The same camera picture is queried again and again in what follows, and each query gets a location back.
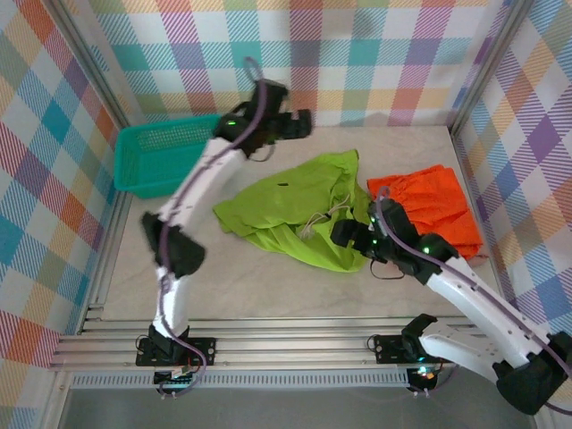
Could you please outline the orange shorts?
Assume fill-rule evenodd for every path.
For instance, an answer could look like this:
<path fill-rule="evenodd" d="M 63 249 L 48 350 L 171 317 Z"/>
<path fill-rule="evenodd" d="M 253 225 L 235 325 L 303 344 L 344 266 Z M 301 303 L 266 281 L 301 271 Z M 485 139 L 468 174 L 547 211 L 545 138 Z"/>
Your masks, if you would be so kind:
<path fill-rule="evenodd" d="M 484 243 L 452 168 L 437 164 L 410 174 L 371 178 L 366 184 L 373 198 L 387 189 L 419 233 L 441 235 L 468 261 L 480 255 Z"/>

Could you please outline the lime green shorts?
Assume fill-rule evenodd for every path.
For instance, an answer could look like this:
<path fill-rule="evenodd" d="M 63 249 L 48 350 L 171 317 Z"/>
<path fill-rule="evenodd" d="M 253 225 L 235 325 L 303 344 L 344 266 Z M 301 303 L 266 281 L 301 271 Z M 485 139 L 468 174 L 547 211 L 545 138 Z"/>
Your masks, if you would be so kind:
<path fill-rule="evenodd" d="M 366 258 L 330 239 L 339 220 L 368 219 L 358 184 L 356 149 L 321 154 L 245 188 L 213 208 L 222 230 L 264 251 L 337 273 L 354 273 Z"/>

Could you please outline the teal plastic basket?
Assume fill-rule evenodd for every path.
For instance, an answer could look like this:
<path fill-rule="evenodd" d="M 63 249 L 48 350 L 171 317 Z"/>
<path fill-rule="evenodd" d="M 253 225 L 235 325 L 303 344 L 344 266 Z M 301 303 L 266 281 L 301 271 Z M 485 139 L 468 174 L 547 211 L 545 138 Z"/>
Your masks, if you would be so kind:
<path fill-rule="evenodd" d="M 138 198 L 169 196 L 200 159 L 221 117 L 209 114 L 120 131 L 114 186 Z"/>

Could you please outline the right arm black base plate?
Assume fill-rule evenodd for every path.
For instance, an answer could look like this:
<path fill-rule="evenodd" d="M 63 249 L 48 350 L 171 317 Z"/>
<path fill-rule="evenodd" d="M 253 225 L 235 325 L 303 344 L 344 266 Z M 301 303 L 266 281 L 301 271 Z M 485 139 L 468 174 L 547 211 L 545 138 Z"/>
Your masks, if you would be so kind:
<path fill-rule="evenodd" d="M 414 357 L 407 352 L 399 335 L 371 335 L 366 340 L 366 347 L 374 353 L 375 361 L 380 364 L 440 364 L 448 363 L 440 357 Z"/>

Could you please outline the aluminium table side rail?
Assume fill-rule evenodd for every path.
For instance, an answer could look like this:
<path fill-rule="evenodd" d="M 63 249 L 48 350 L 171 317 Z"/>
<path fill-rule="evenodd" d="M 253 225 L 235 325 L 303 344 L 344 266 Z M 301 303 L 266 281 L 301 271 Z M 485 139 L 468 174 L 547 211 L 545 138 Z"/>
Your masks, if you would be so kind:
<path fill-rule="evenodd" d="M 78 322 L 74 329 L 75 334 L 81 334 L 88 312 L 101 309 L 111 285 L 116 260 L 122 242 L 125 225 L 127 223 L 132 196 L 126 192 L 118 191 L 114 197 L 113 210 L 109 223 L 102 239 L 101 249 L 98 250 L 94 272 L 82 304 Z"/>
<path fill-rule="evenodd" d="M 518 311 L 519 308 L 517 307 L 515 297 L 513 293 L 507 289 L 508 284 L 501 274 L 501 270 L 497 264 L 497 257 L 493 252 L 492 228 L 484 220 L 484 212 L 482 211 L 478 199 L 478 187 L 470 168 L 467 151 L 460 139 L 450 135 L 450 140 L 458 160 L 459 174 L 461 175 L 459 180 L 466 193 L 468 204 L 472 210 L 479 234 L 483 241 L 483 245 L 480 247 L 478 254 L 487 255 L 489 257 L 487 263 L 474 269 L 492 289 L 496 290 L 510 308 L 514 308 Z"/>

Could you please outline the aluminium mounting rail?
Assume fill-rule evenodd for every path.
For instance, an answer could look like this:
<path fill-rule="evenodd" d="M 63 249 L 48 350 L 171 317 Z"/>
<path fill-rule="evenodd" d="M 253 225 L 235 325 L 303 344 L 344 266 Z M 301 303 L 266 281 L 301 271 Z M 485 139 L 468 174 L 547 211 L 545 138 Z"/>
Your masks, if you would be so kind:
<path fill-rule="evenodd" d="M 216 340 L 217 370 L 369 369 L 366 340 L 397 335 L 407 317 L 302 317 L 193 319 L 192 335 Z M 91 312 L 79 334 L 63 336 L 52 357 L 54 371 L 136 369 L 136 339 L 147 333 L 142 320 L 104 320 Z"/>

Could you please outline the aluminium corner post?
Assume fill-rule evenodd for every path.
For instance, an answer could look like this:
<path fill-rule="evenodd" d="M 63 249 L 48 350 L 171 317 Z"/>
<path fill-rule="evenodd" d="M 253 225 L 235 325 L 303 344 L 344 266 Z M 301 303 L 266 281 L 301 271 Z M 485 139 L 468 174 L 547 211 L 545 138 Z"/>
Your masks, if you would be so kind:
<path fill-rule="evenodd" d="M 68 42 L 87 79 L 93 84 L 111 118 L 120 129 L 128 127 L 130 125 L 128 118 L 121 108 L 118 98 L 97 65 L 95 56 L 79 32 L 72 19 L 72 14 L 67 10 L 63 0 L 41 0 L 41 2 L 54 19 L 57 28 L 63 33 L 64 39 Z"/>
<path fill-rule="evenodd" d="M 468 122 L 533 4 L 534 0 L 492 0 L 492 10 L 485 14 L 477 27 L 474 47 L 469 49 L 468 69 L 455 88 L 447 116 L 447 128 L 453 138 Z"/>

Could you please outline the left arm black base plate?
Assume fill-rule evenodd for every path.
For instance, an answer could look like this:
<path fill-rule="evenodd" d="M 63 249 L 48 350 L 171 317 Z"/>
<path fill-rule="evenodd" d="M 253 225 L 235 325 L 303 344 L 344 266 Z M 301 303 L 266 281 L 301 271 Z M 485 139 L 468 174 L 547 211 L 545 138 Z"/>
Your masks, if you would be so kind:
<path fill-rule="evenodd" d="M 215 338 L 191 337 L 185 341 L 206 358 L 206 364 L 211 366 L 215 362 L 216 340 Z M 186 347 L 182 347 L 172 339 L 159 338 L 153 341 L 147 336 L 139 337 L 136 341 L 136 366 L 200 366 L 201 357 Z"/>

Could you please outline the aluminium frame leg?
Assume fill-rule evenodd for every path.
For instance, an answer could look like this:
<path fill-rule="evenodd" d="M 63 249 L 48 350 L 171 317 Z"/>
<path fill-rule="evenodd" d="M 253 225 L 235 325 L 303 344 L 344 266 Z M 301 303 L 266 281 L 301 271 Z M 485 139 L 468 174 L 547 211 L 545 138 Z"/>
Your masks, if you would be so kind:
<path fill-rule="evenodd" d="M 55 373 L 39 429 L 58 429 L 72 380 L 72 372 L 58 371 Z"/>
<path fill-rule="evenodd" d="M 553 413 L 546 408 L 541 409 L 533 416 L 535 429 L 557 429 Z"/>

